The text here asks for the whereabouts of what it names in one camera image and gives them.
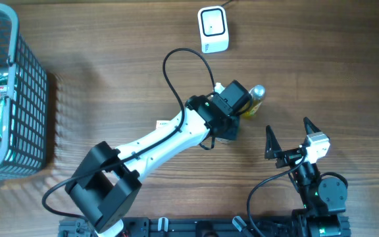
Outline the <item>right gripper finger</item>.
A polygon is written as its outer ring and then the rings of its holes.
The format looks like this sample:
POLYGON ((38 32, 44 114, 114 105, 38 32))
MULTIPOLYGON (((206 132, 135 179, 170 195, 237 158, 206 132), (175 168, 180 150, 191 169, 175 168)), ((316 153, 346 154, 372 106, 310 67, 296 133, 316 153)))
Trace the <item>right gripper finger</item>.
POLYGON ((321 130, 317 126, 315 126, 308 117, 303 118, 303 123, 306 134, 314 134, 317 132, 321 132, 321 130))
POLYGON ((277 159, 282 149, 270 125, 266 126, 265 159, 277 159))

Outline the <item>yellow Vim dish soap bottle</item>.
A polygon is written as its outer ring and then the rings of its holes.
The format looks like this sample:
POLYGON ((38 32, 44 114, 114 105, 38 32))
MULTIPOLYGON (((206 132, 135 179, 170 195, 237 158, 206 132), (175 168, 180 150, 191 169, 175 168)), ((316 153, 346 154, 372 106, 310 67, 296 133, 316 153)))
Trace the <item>yellow Vim dish soap bottle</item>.
POLYGON ((242 111, 245 111, 245 112, 241 115, 243 118, 253 117, 266 97, 266 89, 264 86, 260 84, 251 88, 249 90, 249 93, 252 97, 252 105, 250 105, 250 102, 247 102, 244 105, 244 107, 242 108, 242 111))

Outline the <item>green lid jar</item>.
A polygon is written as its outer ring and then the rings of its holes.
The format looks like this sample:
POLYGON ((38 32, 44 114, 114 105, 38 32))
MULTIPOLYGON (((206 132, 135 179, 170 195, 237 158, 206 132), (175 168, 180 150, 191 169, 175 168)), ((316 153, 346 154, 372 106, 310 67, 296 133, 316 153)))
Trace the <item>green lid jar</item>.
POLYGON ((235 142, 235 140, 228 140, 228 139, 225 139, 225 138, 215 138, 216 141, 222 143, 222 144, 232 144, 235 142))

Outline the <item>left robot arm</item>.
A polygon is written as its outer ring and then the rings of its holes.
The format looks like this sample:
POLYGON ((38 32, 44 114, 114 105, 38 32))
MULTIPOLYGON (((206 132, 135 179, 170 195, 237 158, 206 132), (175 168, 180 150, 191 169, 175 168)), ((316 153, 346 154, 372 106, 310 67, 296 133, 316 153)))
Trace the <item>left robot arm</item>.
POLYGON ((116 236, 142 182, 180 152, 232 129, 251 101, 237 81, 211 95, 192 96, 166 125, 116 148, 101 142, 90 149, 65 186, 66 193, 98 236, 116 236))

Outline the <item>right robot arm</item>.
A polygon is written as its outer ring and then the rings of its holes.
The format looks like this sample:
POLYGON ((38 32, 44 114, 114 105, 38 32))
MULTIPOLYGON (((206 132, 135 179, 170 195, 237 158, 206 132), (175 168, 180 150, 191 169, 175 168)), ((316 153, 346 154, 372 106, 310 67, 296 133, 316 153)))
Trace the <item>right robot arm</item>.
POLYGON ((291 213, 289 236, 351 236, 346 211, 347 179, 336 172, 321 173, 317 161, 330 149, 330 138, 307 117, 306 137, 297 148, 282 150, 271 126, 266 127, 265 158, 290 169, 289 177, 303 203, 291 213))

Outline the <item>white barcode scanner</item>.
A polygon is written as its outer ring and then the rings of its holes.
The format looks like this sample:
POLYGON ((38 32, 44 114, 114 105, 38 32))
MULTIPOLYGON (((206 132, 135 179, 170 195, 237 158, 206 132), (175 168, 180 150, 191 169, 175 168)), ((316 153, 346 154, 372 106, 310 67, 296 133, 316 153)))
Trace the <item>white barcode scanner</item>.
POLYGON ((204 54, 218 53, 228 49, 229 32, 226 11, 223 7, 204 7, 197 13, 201 50, 204 54))

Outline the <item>grey plastic mesh basket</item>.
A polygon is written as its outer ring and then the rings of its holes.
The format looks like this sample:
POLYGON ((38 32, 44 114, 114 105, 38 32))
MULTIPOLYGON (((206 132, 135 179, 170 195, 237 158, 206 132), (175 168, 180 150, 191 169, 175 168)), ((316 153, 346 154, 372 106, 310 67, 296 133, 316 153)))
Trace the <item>grey plastic mesh basket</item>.
POLYGON ((0 3, 0 68, 8 71, 0 180, 24 178, 46 164, 49 81, 19 32, 16 12, 0 3))

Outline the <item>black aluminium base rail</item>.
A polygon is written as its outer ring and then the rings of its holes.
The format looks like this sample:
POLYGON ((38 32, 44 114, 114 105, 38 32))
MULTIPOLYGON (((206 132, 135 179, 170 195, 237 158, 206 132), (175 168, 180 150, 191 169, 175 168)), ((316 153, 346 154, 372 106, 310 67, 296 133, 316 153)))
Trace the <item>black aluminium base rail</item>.
MULTIPOLYGON (((291 216, 263 217, 255 221, 265 236, 351 237, 349 219, 343 216, 300 219, 291 216)), ((82 219, 59 223, 59 236, 257 236, 248 220, 233 219, 148 219, 128 217, 98 233, 82 219)))

